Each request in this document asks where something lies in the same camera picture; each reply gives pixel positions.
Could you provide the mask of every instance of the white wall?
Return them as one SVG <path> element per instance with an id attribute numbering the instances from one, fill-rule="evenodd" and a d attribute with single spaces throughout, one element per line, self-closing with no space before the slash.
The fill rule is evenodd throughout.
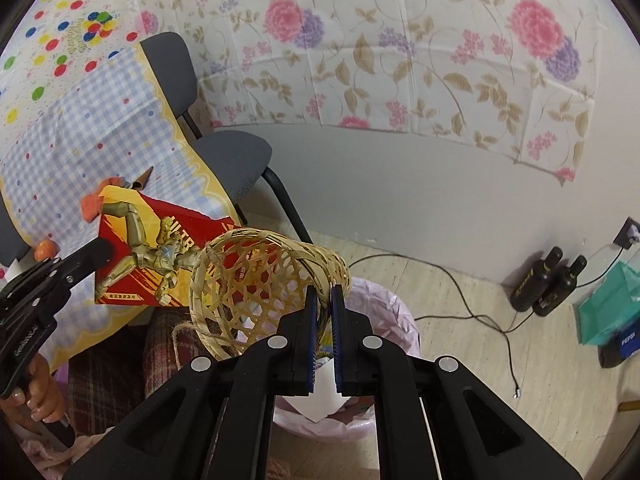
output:
<path id="1" fill-rule="evenodd" d="M 553 245 L 590 258 L 583 279 L 613 256 L 627 216 L 640 220 L 640 46 L 602 0 L 600 85 L 574 183 L 499 155 L 411 134 L 249 126 L 273 146 L 309 229 L 513 283 L 524 261 Z M 280 212 L 266 185 L 242 205 Z"/>

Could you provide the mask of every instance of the wall outlet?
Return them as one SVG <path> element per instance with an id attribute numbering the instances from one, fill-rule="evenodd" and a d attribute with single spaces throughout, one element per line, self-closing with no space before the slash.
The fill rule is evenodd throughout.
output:
<path id="1" fill-rule="evenodd" d="M 622 247 L 623 249 L 626 249 L 628 251 L 632 245 L 632 241 L 629 239 L 629 234 L 628 234 L 629 229 L 631 229 L 632 226 L 636 226 L 636 228 L 640 230 L 640 223 L 636 222 L 630 216 L 629 218 L 626 219 L 625 224 L 622 226 L 622 229 L 620 229 L 620 232 L 616 236 L 615 240 L 613 240 L 613 243 L 616 244 L 618 247 Z"/>

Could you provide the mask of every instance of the bamboo basket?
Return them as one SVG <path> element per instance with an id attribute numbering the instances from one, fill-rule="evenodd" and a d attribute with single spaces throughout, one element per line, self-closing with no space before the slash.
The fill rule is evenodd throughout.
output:
<path id="1" fill-rule="evenodd" d="M 272 335 L 281 316 L 303 308 L 307 285 L 318 291 L 322 333 L 336 284 L 346 292 L 351 277 L 333 251 L 270 231 L 233 229 L 200 253 L 191 274 L 191 321 L 205 348 L 227 359 Z"/>

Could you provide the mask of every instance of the tablecloth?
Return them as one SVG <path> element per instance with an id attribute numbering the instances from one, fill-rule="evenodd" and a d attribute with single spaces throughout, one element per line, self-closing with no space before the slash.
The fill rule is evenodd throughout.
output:
<path id="1" fill-rule="evenodd" d="M 572 181 L 600 29 L 595 0 L 37 0 L 0 57 L 0 118 L 11 138 L 128 41 L 174 30 L 196 66 L 205 130 L 411 133 Z"/>
<path id="2" fill-rule="evenodd" d="M 222 186 L 185 140 L 142 47 L 102 63 L 26 128 L 1 159 L 0 187 L 27 243 L 52 238 L 64 257 L 97 236 L 80 198 L 107 176 L 133 181 L 150 166 L 144 193 L 210 218 L 236 212 Z M 41 352 L 55 369 L 113 334 L 141 309 L 96 305 L 94 276 L 72 289 Z"/>

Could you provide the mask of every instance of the silver rivet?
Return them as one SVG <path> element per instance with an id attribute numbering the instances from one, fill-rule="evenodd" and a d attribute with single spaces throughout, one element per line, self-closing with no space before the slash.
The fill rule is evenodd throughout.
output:
<path id="1" fill-rule="evenodd" d="M 288 342 L 289 341 L 287 341 L 287 338 L 283 335 L 275 335 L 269 338 L 267 344 L 270 346 L 270 348 L 284 348 Z"/>
<path id="2" fill-rule="evenodd" d="M 194 372 L 205 372 L 211 368 L 211 359 L 208 357 L 196 357 L 193 361 L 191 361 L 191 369 Z"/>
<path id="3" fill-rule="evenodd" d="M 447 356 L 438 361 L 438 366 L 446 372 L 455 372 L 458 369 L 458 361 Z"/>
<path id="4" fill-rule="evenodd" d="M 375 350 L 376 348 L 380 348 L 382 346 L 382 339 L 380 339 L 377 335 L 368 335 L 362 340 L 362 344 L 366 346 L 366 348 Z"/>

